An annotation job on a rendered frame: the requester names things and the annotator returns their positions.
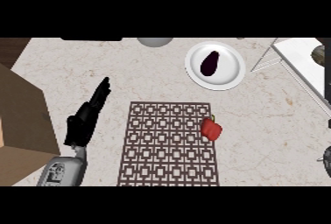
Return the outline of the brown wooden cabinet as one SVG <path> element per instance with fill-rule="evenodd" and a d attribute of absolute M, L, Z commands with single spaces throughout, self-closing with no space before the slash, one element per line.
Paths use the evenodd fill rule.
<path fill-rule="evenodd" d="M 11 186 L 59 155 L 41 89 L 11 66 L 29 38 L 0 38 L 0 186 Z"/>

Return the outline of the brown patterned placemat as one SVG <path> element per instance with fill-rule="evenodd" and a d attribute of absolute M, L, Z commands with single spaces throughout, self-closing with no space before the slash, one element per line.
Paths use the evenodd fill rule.
<path fill-rule="evenodd" d="M 118 169 L 119 186 L 217 186 L 214 141 L 200 135 L 206 102 L 134 101 Z"/>

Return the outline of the red bell pepper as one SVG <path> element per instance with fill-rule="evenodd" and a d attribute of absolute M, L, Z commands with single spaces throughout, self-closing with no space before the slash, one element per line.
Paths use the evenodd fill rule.
<path fill-rule="evenodd" d="M 203 118 L 200 122 L 200 135 L 206 137 L 209 141 L 214 141 L 223 132 L 223 127 L 214 122 L 214 117 Z"/>

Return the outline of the grey round bowl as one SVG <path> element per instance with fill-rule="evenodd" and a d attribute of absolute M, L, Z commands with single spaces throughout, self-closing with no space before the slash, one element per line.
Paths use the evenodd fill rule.
<path fill-rule="evenodd" d="M 147 47 L 162 47 L 171 42 L 171 38 L 137 38 L 137 41 Z"/>

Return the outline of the dark purple eggplant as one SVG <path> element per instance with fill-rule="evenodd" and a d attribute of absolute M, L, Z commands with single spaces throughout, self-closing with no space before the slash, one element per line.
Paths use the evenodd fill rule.
<path fill-rule="evenodd" d="M 203 76 L 211 76 L 214 74 L 217 69 L 218 57 L 220 54 L 215 51 L 211 51 L 211 53 L 205 57 L 200 63 L 200 74 Z"/>

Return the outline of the dark grey round object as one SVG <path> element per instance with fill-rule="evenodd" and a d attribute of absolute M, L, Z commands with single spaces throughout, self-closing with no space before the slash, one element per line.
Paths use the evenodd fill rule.
<path fill-rule="evenodd" d="M 311 51 L 311 59 L 319 66 L 325 65 L 325 46 L 319 45 Z"/>

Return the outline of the dark round pot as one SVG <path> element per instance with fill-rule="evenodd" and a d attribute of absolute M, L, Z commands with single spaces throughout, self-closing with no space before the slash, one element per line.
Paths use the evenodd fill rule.
<path fill-rule="evenodd" d="M 331 178 L 331 146 L 325 149 L 323 156 L 316 161 L 323 163 L 325 172 Z"/>

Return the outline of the white round plate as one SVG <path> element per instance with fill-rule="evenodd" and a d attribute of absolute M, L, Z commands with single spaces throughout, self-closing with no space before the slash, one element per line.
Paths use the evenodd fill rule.
<path fill-rule="evenodd" d="M 243 58 L 221 42 L 205 41 L 190 48 L 184 57 L 184 69 L 193 82 L 209 90 L 229 90 L 243 80 Z"/>

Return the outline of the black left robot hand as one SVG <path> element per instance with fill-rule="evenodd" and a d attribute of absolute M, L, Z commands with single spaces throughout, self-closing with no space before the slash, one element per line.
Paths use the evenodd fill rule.
<path fill-rule="evenodd" d="M 97 124 L 98 112 L 109 93 L 109 78 L 104 78 L 97 85 L 90 101 L 82 103 L 76 113 L 66 118 L 66 138 L 63 145 L 84 147 L 88 144 Z"/>

